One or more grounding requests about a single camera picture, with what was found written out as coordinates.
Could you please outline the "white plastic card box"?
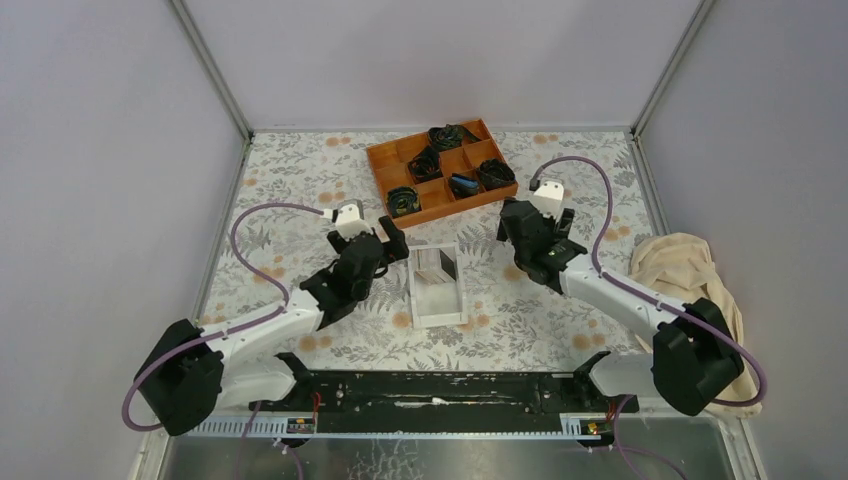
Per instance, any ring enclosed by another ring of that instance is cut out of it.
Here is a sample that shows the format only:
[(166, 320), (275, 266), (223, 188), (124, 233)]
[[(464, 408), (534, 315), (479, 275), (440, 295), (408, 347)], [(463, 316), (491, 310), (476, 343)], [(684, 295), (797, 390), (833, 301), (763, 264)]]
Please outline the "white plastic card box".
[(413, 327), (466, 323), (464, 262), (456, 242), (415, 245), (407, 259)]

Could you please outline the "blue black card item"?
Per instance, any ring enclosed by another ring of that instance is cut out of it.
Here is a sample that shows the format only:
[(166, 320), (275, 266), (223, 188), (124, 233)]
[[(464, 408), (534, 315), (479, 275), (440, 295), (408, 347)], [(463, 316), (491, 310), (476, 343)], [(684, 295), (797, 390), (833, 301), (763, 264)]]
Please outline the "blue black card item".
[(450, 176), (448, 186), (456, 199), (465, 199), (480, 192), (480, 183), (477, 180), (459, 173)]

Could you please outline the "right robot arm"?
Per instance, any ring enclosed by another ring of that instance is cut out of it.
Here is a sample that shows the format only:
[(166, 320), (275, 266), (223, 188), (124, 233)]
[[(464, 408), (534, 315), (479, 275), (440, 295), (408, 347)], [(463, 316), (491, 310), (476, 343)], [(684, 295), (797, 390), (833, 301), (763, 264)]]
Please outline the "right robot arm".
[(649, 343), (646, 353), (603, 353), (590, 361), (587, 376), (573, 386), (583, 410), (597, 412), (613, 397), (631, 394), (661, 398), (695, 416), (744, 373), (714, 303), (682, 302), (603, 270), (531, 202), (505, 200), (497, 238), (512, 245), (516, 266), (533, 282), (594, 307)]

